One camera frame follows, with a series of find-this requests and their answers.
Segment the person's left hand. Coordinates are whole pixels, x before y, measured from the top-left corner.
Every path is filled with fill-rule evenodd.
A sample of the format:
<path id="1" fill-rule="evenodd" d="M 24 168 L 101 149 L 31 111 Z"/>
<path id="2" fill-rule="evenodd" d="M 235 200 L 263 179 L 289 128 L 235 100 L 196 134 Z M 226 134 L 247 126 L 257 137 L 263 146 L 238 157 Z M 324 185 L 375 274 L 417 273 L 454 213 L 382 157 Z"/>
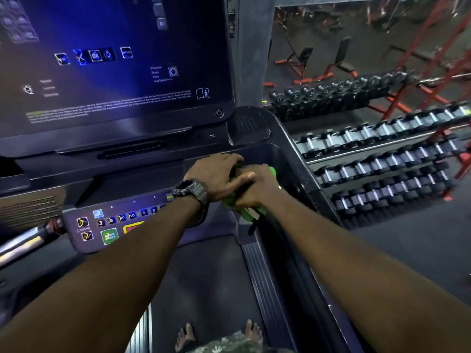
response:
<path id="1" fill-rule="evenodd" d="M 218 153 L 209 157 L 199 159 L 186 172 L 184 180 L 197 179 L 208 192 L 208 201 L 221 200 L 221 190 L 230 181 L 230 173 L 236 164 L 244 158 L 236 153 Z"/>

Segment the person's right hand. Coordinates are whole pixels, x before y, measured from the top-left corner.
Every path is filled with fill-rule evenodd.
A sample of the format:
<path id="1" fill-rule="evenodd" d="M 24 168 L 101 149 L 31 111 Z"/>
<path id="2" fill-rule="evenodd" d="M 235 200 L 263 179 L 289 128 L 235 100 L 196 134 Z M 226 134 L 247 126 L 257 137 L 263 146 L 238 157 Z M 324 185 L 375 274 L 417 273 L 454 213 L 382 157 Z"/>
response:
<path id="1" fill-rule="evenodd" d="M 235 207 L 257 208 L 265 205 L 271 196 L 281 189 L 268 164 L 244 166 L 236 169 L 235 174 L 251 177 L 250 181 L 238 190 Z"/>

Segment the green cleaning cloth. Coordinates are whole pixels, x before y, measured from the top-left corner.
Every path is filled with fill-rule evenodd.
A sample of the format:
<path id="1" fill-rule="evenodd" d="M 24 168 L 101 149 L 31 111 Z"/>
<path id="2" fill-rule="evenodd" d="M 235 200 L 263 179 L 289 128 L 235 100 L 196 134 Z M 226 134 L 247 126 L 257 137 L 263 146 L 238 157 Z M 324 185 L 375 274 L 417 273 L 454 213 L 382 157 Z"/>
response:
<path id="1" fill-rule="evenodd" d="M 266 215 L 267 211 L 264 206 L 258 206 L 256 208 L 251 207 L 234 207 L 233 204 L 236 201 L 236 193 L 225 197 L 221 203 L 227 209 L 232 210 L 235 213 L 238 213 L 245 221 L 253 223 L 259 220 L 263 215 Z"/>

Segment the person's left forearm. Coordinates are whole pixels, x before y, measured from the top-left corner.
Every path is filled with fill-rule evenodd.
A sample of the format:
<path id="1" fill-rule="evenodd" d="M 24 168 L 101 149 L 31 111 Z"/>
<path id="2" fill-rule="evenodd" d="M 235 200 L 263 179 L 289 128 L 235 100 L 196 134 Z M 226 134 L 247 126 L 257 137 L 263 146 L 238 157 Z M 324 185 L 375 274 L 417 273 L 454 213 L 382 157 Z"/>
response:
<path id="1" fill-rule="evenodd" d="M 67 273 L 0 330 L 0 353 L 124 353 L 200 208 L 175 198 Z"/>

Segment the black treadmill belt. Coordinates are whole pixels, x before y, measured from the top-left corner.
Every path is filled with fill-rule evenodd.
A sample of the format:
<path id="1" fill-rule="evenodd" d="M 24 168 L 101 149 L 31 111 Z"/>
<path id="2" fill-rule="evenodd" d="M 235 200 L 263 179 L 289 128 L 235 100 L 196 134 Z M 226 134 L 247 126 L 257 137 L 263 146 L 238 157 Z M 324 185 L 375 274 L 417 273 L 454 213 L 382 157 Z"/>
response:
<path id="1" fill-rule="evenodd" d="M 196 347 L 244 332 L 248 319 L 268 335 L 242 247 L 232 235 L 175 249 L 151 302 L 152 353 L 175 353 L 178 332 L 188 322 Z"/>

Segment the row of black round dumbbells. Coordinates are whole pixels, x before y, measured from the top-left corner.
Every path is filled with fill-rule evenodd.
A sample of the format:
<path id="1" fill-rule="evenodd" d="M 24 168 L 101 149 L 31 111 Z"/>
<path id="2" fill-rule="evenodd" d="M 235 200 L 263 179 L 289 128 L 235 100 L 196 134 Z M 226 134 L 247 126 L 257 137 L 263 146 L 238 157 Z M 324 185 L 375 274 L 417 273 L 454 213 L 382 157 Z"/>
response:
<path id="1" fill-rule="evenodd" d="M 391 90 L 416 80 L 413 70 L 359 75 L 342 81 L 318 82 L 279 92 L 272 89 L 262 107 L 282 122 L 314 118 L 369 106 L 372 100 L 391 98 Z"/>

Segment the treadmill button control panel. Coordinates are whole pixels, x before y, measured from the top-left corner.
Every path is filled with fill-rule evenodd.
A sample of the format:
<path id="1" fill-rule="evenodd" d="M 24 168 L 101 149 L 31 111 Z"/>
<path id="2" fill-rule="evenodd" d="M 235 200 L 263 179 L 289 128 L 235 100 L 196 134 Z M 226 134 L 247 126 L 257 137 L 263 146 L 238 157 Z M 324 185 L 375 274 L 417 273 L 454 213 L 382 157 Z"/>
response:
<path id="1" fill-rule="evenodd" d="M 173 200 L 170 189 L 63 212 L 70 241 L 80 254 L 95 253 L 135 229 Z"/>

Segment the person's right foot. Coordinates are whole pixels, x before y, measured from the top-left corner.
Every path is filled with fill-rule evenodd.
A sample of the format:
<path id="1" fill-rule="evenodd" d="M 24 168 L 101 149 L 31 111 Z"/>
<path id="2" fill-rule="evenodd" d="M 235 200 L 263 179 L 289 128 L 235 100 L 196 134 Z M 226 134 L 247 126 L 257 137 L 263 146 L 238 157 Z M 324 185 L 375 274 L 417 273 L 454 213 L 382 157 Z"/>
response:
<path id="1" fill-rule="evenodd" d="M 256 344 L 258 347 L 263 346 L 263 335 L 261 327 L 253 322 L 251 319 L 248 319 L 245 324 L 244 336 Z"/>

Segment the person's left foot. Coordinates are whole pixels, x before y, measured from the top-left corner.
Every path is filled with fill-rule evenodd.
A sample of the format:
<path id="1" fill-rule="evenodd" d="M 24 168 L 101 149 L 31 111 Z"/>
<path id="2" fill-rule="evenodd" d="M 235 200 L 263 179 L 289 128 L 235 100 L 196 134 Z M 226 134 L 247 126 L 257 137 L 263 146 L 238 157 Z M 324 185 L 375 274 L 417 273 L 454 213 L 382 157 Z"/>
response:
<path id="1" fill-rule="evenodd" d="M 174 345 L 175 353 L 187 353 L 193 350 L 196 346 L 197 340 L 190 322 L 186 323 L 184 328 L 178 332 L 177 339 Z"/>

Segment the large red weight bench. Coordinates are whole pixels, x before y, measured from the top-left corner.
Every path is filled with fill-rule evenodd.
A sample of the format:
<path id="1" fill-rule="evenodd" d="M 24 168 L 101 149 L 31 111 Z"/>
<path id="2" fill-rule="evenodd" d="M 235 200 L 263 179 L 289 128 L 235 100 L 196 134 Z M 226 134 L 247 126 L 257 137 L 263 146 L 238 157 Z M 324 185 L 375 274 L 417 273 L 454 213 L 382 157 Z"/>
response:
<path id="1" fill-rule="evenodd" d="M 356 71 L 355 67 L 345 62 L 345 58 L 346 58 L 346 55 L 350 46 L 350 40 L 351 40 L 351 37 L 345 37 L 340 42 L 334 62 L 327 65 L 323 74 L 321 74 L 320 76 L 312 77 L 313 82 L 311 83 L 321 82 L 321 81 L 332 78 L 334 76 L 334 72 L 332 71 L 333 68 L 337 68 L 349 74 L 353 78 L 358 76 L 358 72 Z"/>

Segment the treadmill console screen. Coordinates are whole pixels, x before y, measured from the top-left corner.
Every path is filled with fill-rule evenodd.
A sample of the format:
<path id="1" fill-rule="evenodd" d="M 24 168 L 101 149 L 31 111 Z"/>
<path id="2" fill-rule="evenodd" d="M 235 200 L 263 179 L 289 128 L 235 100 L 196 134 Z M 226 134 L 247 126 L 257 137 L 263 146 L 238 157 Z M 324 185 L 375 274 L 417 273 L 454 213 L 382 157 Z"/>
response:
<path id="1" fill-rule="evenodd" d="M 226 0 L 0 0 L 0 156 L 218 123 Z"/>

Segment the steel barbell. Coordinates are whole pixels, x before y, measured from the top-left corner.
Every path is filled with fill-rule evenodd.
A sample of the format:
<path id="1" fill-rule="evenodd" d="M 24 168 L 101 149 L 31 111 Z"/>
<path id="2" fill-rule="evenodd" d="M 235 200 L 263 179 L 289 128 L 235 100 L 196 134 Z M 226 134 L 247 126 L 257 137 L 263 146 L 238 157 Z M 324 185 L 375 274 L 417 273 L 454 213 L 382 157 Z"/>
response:
<path id="1" fill-rule="evenodd" d="M 415 86 L 417 88 L 436 88 L 445 81 L 446 76 L 427 78 L 417 81 Z M 453 75 L 449 79 L 450 82 L 456 81 L 471 81 L 471 71 Z"/>

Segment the black treadmill frame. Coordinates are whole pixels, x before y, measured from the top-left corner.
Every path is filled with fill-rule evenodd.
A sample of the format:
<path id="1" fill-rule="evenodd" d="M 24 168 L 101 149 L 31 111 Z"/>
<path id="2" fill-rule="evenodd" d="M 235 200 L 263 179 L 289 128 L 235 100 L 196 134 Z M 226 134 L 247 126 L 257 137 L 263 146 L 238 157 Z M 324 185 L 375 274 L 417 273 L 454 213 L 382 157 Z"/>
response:
<path id="1" fill-rule="evenodd" d="M 265 109 L 235 106 L 223 121 L 204 126 L 34 156 L 0 156 L 0 242 L 64 219 L 63 212 L 74 207 L 172 192 L 196 160 L 215 152 L 239 153 L 248 165 L 274 166 L 281 186 L 295 198 L 333 213 L 278 119 Z M 266 345 L 299 353 L 364 353 L 348 317 L 270 214 L 250 223 L 220 202 L 211 204 L 192 220 L 178 247 L 227 235 L 242 247 Z M 44 276 L 62 278 L 65 269 L 98 252 L 78 253 L 66 228 L 55 241 L 0 268 L 0 330 L 30 303 L 22 295 L 31 294 L 29 284 Z M 126 353 L 152 353 L 151 302 Z"/>

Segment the row of large chrome-handled dumbbells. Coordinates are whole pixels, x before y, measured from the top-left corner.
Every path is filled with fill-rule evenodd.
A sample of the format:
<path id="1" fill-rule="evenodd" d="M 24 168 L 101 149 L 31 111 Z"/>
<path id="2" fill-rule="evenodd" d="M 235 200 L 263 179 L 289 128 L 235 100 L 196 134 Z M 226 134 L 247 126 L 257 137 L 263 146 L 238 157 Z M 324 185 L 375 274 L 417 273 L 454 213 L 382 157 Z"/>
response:
<path id="1" fill-rule="evenodd" d="M 305 159 L 311 159 L 461 125 L 470 120 L 471 104 L 467 101 L 452 102 L 443 107 L 431 106 L 425 110 L 415 110 L 405 116 L 382 120 L 373 125 L 364 123 L 339 131 L 326 130 L 320 135 L 306 133 L 300 140 L 294 141 L 294 144 Z"/>

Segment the row of small chrome-handled dumbbells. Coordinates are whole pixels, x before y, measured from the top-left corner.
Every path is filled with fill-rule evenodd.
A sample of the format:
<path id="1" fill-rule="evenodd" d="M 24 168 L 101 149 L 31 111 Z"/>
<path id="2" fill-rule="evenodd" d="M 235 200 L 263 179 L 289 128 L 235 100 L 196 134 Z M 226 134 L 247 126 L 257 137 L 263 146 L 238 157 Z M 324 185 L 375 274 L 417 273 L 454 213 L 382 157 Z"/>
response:
<path id="1" fill-rule="evenodd" d="M 443 195 L 446 190 L 457 186 L 448 170 L 446 161 L 434 162 L 365 183 L 359 188 L 334 193 L 331 202 L 337 213 L 347 218 Z"/>

